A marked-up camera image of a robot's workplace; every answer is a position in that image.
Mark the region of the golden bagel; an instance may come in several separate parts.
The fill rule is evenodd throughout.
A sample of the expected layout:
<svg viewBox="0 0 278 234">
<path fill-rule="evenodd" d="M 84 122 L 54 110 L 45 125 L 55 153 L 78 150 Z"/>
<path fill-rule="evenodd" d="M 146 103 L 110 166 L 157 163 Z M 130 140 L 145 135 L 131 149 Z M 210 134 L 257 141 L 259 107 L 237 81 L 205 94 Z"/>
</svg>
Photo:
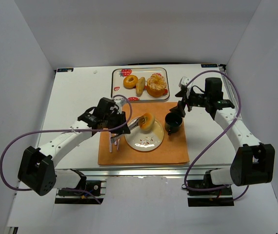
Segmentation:
<svg viewBox="0 0 278 234">
<path fill-rule="evenodd" d="M 139 118 L 139 127 L 143 131 L 150 131 L 154 125 L 155 116 L 152 113 L 145 113 Z"/>
</svg>

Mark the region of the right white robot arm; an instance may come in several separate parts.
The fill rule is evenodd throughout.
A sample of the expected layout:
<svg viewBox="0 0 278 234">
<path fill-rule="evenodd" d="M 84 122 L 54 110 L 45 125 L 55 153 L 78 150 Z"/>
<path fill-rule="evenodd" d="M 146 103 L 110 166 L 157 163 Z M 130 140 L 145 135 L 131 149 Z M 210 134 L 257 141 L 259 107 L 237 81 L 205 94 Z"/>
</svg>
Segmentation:
<svg viewBox="0 0 278 234">
<path fill-rule="evenodd" d="M 205 89 L 197 94 L 189 87 L 190 79 L 183 77 L 179 82 L 181 98 L 170 111 L 185 117 L 185 108 L 203 107 L 212 119 L 225 131 L 236 155 L 229 168 L 214 169 L 204 177 L 207 189 L 222 185 L 237 186 L 270 183 L 273 178 L 275 149 L 262 143 L 237 117 L 233 103 L 224 99 L 220 78 L 206 78 Z"/>
</svg>

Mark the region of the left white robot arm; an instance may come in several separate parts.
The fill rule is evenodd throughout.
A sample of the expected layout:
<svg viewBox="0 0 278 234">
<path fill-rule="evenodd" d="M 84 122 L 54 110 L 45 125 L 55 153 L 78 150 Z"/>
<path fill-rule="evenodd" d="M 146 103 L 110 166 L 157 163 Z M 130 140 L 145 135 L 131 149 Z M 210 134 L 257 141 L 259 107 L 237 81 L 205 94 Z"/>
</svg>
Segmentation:
<svg viewBox="0 0 278 234">
<path fill-rule="evenodd" d="M 122 110 L 128 102 L 122 95 L 116 95 L 114 99 L 103 97 L 96 107 L 81 114 L 69 129 L 60 130 L 55 139 L 38 148 L 28 147 L 22 156 L 18 179 L 40 196 L 54 188 L 81 192 L 86 176 L 78 170 L 61 170 L 56 166 L 74 148 L 98 132 L 129 134 L 127 122 L 130 118 Z"/>
</svg>

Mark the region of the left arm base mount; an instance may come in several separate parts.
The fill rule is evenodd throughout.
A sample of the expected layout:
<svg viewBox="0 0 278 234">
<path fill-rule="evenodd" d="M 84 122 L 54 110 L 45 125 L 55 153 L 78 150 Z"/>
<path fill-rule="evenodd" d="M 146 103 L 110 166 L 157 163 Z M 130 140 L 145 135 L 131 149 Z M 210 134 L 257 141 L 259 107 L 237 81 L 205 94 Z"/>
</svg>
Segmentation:
<svg viewBox="0 0 278 234">
<path fill-rule="evenodd" d="M 55 204 L 67 205 L 100 205 L 106 194 L 106 179 L 99 176 L 88 176 L 76 188 L 57 190 Z"/>
</svg>

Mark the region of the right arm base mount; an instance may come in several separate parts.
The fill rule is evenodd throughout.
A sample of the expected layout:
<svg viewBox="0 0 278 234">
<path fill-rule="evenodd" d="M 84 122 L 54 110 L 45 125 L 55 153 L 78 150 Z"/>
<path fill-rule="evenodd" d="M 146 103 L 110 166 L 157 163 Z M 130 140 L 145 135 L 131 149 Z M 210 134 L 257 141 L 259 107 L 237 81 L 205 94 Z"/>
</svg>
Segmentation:
<svg viewBox="0 0 278 234">
<path fill-rule="evenodd" d="M 187 185 L 194 189 L 217 188 L 221 185 L 214 185 L 211 180 L 210 171 L 206 171 L 203 179 L 189 179 Z M 187 191 L 189 207 L 230 207 L 234 206 L 232 189 L 230 187 L 213 191 Z"/>
</svg>

